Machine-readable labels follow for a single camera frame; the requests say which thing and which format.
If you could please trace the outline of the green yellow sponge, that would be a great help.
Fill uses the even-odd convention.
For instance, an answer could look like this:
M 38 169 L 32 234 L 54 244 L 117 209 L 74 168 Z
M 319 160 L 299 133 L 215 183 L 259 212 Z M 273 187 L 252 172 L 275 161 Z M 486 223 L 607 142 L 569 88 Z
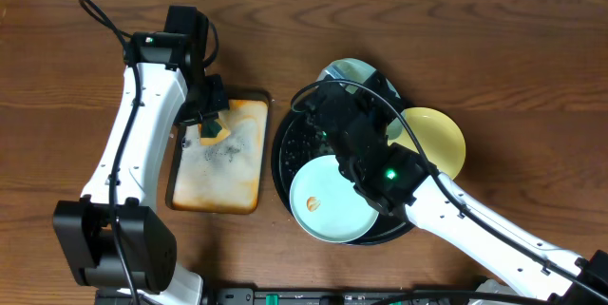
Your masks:
M 199 123 L 199 143 L 205 146 L 215 145 L 227 139 L 232 131 L 226 120 L 226 111 L 205 116 Z

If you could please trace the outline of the yellow plate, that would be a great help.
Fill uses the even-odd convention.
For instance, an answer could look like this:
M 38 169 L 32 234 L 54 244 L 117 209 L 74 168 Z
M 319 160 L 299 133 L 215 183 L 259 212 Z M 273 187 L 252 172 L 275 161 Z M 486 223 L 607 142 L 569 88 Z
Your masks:
M 402 115 L 428 160 L 454 180 L 466 159 L 466 141 L 460 127 L 446 114 L 428 107 L 410 107 Z

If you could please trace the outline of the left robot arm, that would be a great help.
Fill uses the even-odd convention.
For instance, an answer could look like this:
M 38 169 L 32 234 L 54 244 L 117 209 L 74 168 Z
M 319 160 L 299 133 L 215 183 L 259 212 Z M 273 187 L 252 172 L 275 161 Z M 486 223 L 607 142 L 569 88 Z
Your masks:
M 58 201 L 53 229 L 75 281 L 131 304 L 200 304 L 203 279 L 177 261 L 157 215 L 173 126 L 216 118 L 227 99 L 206 33 L 136 32 L 124 51 L 123 94 L 104 153 L 79 200 Z

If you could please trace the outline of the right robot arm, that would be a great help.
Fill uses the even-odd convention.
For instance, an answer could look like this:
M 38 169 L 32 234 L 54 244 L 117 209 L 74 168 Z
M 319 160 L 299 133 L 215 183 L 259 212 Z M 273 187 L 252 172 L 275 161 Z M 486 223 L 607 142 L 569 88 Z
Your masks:
M 536 238 L 468 195 L 431 163 L 420 143 L 388 142 L 391 122 L 412 136 L 403 103 L 386 78 L 364 83 L 328 75 L 300 89 L 294 112 L 313 118 L 339 172 L 373 209 L 449 242 L 513 290 L 513 295 L 453 292 L 520 304 L 604 304 L 607 254 L 586 259 Z

